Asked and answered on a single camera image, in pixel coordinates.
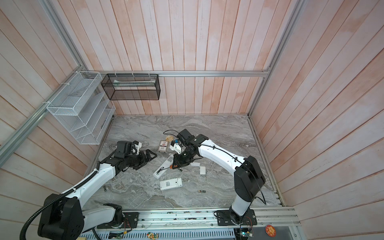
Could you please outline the white TV remote control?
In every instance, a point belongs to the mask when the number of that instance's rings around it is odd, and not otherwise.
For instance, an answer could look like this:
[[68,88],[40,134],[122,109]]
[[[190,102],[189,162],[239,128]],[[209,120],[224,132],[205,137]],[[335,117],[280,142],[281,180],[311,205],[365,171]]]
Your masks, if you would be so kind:
[[170,167],[173,165],[174,156],[169,156],[163,164],[153,173],[153,177],[155,177],[157,180],[159,180],[165,172],[170,169]]

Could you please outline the white air conditioner remote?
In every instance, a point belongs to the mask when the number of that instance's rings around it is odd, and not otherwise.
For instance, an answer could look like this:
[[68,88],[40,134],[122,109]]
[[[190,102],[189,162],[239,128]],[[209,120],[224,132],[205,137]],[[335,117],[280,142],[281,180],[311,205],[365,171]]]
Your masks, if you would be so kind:
[[174,178],[169,180],[160,181],[161,191],[180,188],[183,186],[181,178]]

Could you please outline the orange black screwdriver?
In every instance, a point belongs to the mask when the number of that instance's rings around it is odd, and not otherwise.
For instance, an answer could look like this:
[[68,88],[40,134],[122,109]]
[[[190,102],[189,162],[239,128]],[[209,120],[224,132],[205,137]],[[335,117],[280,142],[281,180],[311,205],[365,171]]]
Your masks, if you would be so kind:
[[165,167],[161,167],[156,173],[157,174],[160,174],[161,171],[165,171],[167,169],[173,169],[172,166],[169,166],[168,168],[165,168]]

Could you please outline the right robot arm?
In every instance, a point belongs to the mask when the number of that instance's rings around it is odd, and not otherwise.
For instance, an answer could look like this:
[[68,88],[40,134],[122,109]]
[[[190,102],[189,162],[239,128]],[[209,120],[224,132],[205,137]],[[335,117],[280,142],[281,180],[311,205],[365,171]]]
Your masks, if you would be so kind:
[[183,168],[191,165],[195,156],[207,158],[227,170],[234,177],[236,198],[232,203],[229,214],[234,220],[241,220],[250,208],[257,193],[266,183],[266,179],[253,156],[247,158],[235,155],[218,145],[208,137],[200,134],[196,137],[184,129],[177,135],[185,149],[173,156],[171,169]]

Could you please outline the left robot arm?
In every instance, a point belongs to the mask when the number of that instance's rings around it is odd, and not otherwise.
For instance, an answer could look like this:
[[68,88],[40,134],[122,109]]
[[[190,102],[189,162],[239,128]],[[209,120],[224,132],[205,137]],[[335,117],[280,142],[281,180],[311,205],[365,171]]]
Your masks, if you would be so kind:
[[97,163],[87,177],[60,195],[48,196],[39,212],[38,235],[51,240],[75,240],[81,233],[102,224],[122,227],[125,216],[121,206],[104,204],[93,210],[84,210],[83,207],[117,174],[129,168],[139,170],[157,157],[151,150],[141,150],[141,146],[138,141],[119,141],[117,148]]

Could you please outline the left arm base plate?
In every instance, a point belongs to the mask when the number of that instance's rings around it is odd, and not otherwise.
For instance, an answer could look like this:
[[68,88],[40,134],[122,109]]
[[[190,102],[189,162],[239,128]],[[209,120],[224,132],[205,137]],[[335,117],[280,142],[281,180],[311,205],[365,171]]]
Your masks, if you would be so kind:
[[139,212],[123,212],[122,217],[118,217],[109,223],[97,226],[97,229],[135,229],[138,226]]

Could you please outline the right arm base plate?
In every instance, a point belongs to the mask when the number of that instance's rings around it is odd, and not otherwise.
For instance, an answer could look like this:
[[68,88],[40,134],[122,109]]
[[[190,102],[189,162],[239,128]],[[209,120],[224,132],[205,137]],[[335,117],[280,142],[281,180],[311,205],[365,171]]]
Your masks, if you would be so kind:
[[233,210],[218,210],[214,212],[219,226],[255,226],[257,219],[254,210],[248,209],[243,216],[238,216]]

